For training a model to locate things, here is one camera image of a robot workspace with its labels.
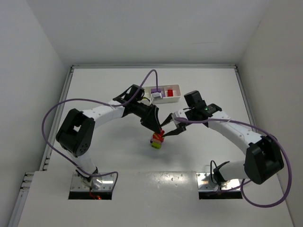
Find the green red purple lego stack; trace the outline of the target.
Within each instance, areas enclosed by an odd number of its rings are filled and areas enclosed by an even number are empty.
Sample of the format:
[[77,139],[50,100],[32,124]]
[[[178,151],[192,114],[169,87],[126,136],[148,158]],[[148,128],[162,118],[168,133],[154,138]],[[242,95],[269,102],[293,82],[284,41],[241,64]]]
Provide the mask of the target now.
[[160,149],[163,142],[164,142],[164,138],[157,133],[154,133],[152,135],[152,138],[150,139],[150,144],[155,149]]

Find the red lego brick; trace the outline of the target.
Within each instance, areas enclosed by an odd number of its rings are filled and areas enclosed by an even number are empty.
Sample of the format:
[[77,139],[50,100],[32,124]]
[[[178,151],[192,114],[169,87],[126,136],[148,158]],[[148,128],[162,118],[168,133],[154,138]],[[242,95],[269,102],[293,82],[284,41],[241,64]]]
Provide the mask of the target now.
[[174,96],[172,89],[168,89],[167,93],[168,93],[168,97],[173,97]]

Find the red and green rounded lego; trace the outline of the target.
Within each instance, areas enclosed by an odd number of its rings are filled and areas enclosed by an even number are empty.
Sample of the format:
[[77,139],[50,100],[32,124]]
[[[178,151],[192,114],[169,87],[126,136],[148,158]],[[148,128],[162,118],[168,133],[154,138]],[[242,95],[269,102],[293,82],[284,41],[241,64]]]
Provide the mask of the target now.
[[158,133],[157,135],[159,137],[163,137],[163,135],[165,134],[165,131],[163,129],[160,130],[160,133]]

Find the purple lego piece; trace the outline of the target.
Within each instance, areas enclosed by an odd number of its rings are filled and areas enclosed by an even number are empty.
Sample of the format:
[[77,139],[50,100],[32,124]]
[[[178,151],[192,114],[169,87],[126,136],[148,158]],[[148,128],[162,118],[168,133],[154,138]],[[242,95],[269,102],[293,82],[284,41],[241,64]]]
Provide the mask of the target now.
[[151,89],[151,94],[153,93],[163,93],[163,89],[162,88],[152,88]]

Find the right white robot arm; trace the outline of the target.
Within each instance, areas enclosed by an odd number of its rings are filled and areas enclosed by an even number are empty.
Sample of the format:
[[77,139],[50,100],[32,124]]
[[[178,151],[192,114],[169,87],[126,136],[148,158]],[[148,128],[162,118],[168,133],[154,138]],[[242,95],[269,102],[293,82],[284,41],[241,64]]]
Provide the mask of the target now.
[[240,123],[233,123],[230,117],[217,105],[207,105],[199,91],[184,95],[187,108],[170,113],[162,126],[174,122],[176,129],[165,136],[178,135],[186,127],[201,122],[237,146],[245,155],[243,161],[226,161],[213,169],[211,180],[216,185],[232,179],[249,179],[262,184],[284,168],[281,150],[275,138],[264,136],[246,128]]

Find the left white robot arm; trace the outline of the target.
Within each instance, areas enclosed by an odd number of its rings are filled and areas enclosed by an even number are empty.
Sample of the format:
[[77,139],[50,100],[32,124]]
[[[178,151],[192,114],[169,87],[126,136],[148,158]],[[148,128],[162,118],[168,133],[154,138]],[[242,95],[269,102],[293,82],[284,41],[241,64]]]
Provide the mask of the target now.
[[133,84],[105,105],[83,111],[74,108],[68,112],[57,132],[56,140],[63,149],[70,153],[76,166],[84,171],[77,172],[84,182],[90,183],[92,175],[98,173],[98,168],[88,155],[88,149],[93,132],[99,126],[111,120],[134,114],[140,118],[142,126],[153,132],[161,133],[159,109],[153,104],[142,103],[143,96],[144,89]]

